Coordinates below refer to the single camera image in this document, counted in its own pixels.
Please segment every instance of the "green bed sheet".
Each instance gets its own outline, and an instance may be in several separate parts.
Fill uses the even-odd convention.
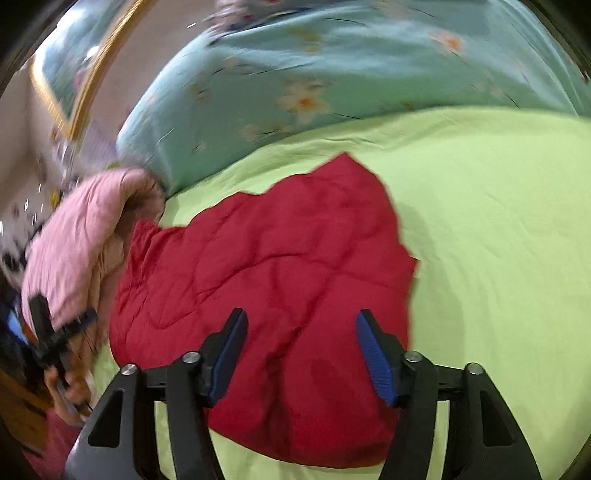
[[[591,122],[443,108],[318,129],[260,148],[171,198],[161,224],[185,225],[234,192],[262,193],[342,151],[387,186],[402,240],[420,260],[412,347],[453,367],[484,364],[544,479],[559,478],[591,432]],[[105,348],[99,390],[116,370]],[[161,465],[173,477],[157,408]],[[439,413],[431,479],[446,442],[445,406]],[[380,471],[290,465],[213,440],[229,480],[369,480]]]

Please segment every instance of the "red blanket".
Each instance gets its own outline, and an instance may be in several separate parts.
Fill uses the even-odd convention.
[[[397,416],[374,392],[355,317],[371,309],[406,344],[414,266],[383,186],[342,154],[186,228],[138,224],[111,348],[119,365],[165,365],[244,308],[246,345],[209,426],[287,462],[374,465]]]

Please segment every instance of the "bed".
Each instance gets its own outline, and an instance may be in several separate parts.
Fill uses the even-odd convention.
[[[396,198],[402,240],[420,260],[411,346],[441,364],[483,363],[544,479],[558,479],[591,430],[591,89],[580,58],[513,0],[291,13],[214,26],[182,49],[123,125],[121,164],[158,177],[171,226],[350,152]],[[99,394],[117,370],[106,346]],[[282,463],[212,435],[229,479],[379,475]],[[440,422],[430,478],[445,438]]]
[[[402,241],[419,259],[411,347],[434,362],[482,363],[522,427],[543,478],[555,480],[591,431],[591,121],[508,108],[438,108],[346,122],[258,149],[168,200],[161,225],[239,190],[261,193],[348,151],[396,198]],[[107,347],[99,392],[118,367]],[[174,476],[165,412],[160,461]],[[441,419],[445,417],[442,410]],[[372,479],[263,457],[212,433],[227,478]],[[439,423],[430,478],[446,432]]]

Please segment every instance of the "gold frame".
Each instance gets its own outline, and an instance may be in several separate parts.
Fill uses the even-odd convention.
[[[131,0],[125,13],[119,17],[118,21],[114,22],[108,35],[104,37],[105,40],[101,41],[100,50],[86,76],[82,91],[74,101],[71,120],[61,109],[46,79],[35,69],[35,58],[33,58],[29,69],[31,83],[51,113],[58,129],[68,140],[77,141],[84,133],[87,123],[86,117],[109,66],[134,28],[157,1]]]

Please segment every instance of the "blue floral quilt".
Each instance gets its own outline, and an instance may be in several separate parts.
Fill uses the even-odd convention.
[[[172,195],[258,147],[351,119],[442,105],[591,116],[591,87],[517,0],[357,0],[180,51],[118,137]]]

